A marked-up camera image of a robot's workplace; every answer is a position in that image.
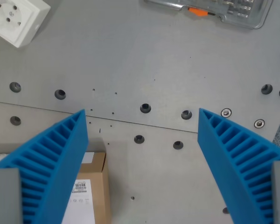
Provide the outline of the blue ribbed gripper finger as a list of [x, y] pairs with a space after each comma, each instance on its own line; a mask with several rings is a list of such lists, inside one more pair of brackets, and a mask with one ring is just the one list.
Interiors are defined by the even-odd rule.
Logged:
[[199, 109], [198, 144], [235, 224], [272, 224], [271, 171], [280, 147], [213, 112]]
[[55, 123], [0, 160], [20, 174], [25, 224], [60, 224], [88, 147], [85, 110]]

